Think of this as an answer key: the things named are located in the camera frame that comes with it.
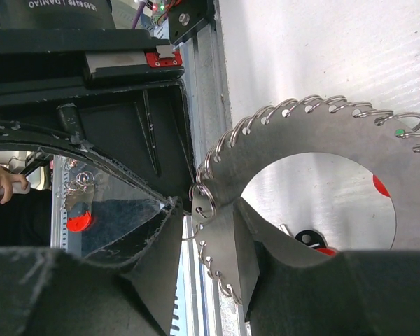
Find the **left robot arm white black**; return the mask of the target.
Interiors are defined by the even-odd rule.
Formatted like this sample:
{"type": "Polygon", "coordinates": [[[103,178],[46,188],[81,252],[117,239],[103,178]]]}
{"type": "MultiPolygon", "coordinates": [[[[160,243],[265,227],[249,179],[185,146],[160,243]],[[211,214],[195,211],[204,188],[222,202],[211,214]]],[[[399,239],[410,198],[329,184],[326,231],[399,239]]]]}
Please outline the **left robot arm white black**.
{"type": "Polygon", "coordinates": [[[61,155],[189,212],[181,55],[117,29],[109,1],[0,1],[0,149],[61,155]]]}

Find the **red outline key tag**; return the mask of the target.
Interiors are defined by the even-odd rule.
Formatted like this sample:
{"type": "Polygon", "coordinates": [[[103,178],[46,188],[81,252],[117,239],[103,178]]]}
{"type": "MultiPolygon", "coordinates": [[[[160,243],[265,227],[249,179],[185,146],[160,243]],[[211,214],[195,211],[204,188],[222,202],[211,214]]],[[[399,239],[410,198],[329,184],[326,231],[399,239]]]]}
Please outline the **red outline key tag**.
{"type": "Polygon", "coordinates": [[[327,247],[317,248],[317,251],[326,254],[327,256],[335,256],[337,254],[337,251],[335,249],[327,247]]]}

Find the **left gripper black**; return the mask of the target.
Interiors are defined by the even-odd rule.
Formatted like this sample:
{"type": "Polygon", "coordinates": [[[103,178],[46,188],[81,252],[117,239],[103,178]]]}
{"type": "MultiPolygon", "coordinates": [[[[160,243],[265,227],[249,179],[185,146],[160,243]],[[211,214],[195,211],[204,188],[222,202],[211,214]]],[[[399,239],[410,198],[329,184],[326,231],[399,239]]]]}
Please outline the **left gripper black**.
{"type": "Polygon", "coordinates": [[[166,202],[195,165],[181,56],[144,30],[0,29],[0,151],[79,160],[166,202]]]}

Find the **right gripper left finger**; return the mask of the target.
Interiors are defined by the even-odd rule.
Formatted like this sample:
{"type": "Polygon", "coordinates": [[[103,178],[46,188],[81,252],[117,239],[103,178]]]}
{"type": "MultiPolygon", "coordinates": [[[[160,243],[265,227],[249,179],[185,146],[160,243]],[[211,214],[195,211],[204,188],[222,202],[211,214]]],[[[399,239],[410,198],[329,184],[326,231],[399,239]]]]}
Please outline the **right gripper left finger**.
{"type": "Polygon", "coordinates": [[[178,270],[0,247],[0,335],[168,335],[178,270]]]}

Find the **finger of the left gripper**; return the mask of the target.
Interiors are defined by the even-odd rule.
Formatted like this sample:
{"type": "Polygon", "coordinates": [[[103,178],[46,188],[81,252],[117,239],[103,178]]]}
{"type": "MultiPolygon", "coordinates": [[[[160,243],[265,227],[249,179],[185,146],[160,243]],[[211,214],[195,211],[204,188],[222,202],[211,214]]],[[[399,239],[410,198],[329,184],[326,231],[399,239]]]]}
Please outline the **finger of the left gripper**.
{"type": "Polygon", "coordinates": [[[182,203],[170,202],[154,217],[116,240],[86,255],[94,263],[139,269],[179,268],[182,240],[182,203]]]}

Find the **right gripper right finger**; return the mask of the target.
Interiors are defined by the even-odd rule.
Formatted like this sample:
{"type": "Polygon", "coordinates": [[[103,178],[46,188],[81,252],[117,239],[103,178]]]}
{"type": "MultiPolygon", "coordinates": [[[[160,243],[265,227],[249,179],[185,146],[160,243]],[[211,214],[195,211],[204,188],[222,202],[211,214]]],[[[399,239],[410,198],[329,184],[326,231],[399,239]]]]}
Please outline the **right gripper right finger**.
{"type": "Polygon", "coordinates": [[[254,335],[420,335],[420,251],[326,255],[244,199],[233,206],[241,300],[254,335]]]}

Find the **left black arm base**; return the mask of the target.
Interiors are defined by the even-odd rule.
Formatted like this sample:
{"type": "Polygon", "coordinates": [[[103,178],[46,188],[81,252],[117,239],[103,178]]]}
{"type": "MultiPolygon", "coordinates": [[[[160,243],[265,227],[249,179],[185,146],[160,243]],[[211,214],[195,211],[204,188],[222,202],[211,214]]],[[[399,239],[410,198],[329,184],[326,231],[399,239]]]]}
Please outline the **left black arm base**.
{"type": "Polygon", "coordinates": [[[171,1],[167,14],[169,40],[174,46],[185,43],[214,23],[215,6],[212,0],[171,1]]]}

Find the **metal disc with keyrings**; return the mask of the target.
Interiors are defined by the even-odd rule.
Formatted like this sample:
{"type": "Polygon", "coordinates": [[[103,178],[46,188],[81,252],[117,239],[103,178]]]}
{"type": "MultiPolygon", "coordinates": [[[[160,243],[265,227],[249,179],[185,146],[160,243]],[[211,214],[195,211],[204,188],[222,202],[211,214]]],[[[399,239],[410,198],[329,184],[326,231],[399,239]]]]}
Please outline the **metal disc with keyrings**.
{"type": "Polygon", "coordinates": [[[199,258],[221,292],[243,304],[238,199],[292,238],[314,229],[335,250],[420,250],[420,173],[402,176],[389,163],[399,128],[420,132],[420,113],[310,95],[262,107],[226,131],[189,191],[199,258]]]}

